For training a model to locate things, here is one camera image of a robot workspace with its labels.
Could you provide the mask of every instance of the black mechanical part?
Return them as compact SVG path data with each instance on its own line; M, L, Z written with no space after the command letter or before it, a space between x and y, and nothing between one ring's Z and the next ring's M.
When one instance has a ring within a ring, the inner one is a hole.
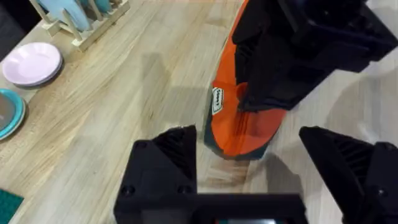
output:
M398 223L398 149L319 127L300 137L343 213L345 224Z
M197 194L194 126L134 143L114 215L118 224L213 224L227 219L307 224L299 195Z
M360 72L398 45L365 0L249 0L233 42L244 111L291 110L336 69Z

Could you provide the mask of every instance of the plate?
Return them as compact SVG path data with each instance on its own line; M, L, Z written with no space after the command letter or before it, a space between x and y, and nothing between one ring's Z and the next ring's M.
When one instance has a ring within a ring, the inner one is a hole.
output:
M13 50L2 66L4 77L16 85L35 85L54 76L62 56L47 43L30 43Z
M0 140L3 140L22 124L26 112L26 105L25 101L12 90L0 89L0 93L9 98L15 106L15 114L11 122L5 128L0 130Z
M63 14L62 9L65 9L74 25L78 30L89 30L90 23L88 22L85 12L75 2L75 0L38 0L38 3L43 6L51 15L64 23L67 23Z

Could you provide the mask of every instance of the teal plate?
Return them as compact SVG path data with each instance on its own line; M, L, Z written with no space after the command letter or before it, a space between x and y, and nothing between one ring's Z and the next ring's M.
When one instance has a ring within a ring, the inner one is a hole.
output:
M24 101L18 95L18 93L12 90L0 89L0 93L7 97L15 106L15 114L11 122L2 130L0 130L0 139L8 135L11 131L15 130L15 127L19 124L19 121L24 116Z

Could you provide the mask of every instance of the wooden dish rack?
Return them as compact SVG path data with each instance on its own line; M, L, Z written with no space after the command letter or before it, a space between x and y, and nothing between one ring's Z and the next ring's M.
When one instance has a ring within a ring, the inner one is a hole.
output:
M94 0L88 0L89 8L83 8L80 0L75 0L80 6L90 23L90 29L79 31L73 24L69 13L62 9L62 15L67 23L54 19L50 13L46 14L37 0L29 0L39 13L44 23L42 27L53 37L61 29L73 34L75 39L72 44L84 52L96 39L98 39L114 22L116 22L127 10L130 9L129 0L110 0L112 11L102 14Z

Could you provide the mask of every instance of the light wood surface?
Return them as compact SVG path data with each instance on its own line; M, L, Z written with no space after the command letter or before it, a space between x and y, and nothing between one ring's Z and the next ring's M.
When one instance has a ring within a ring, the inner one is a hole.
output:
M398 34L397 4L369 3ZM25 198L11 223L115 223L112 207L136 139L196 124L241 5L236 1L131 1L85 53L70 36L35 28L22 44L55 44L65 68L51 84L16 88L29 116L0 143L0 188ZM265 158L224 161L199 138L200 192L299 192L310 223L341 223L340 211L304 149L302 126L398 144L397 51L361 74L337 71L285 118Z

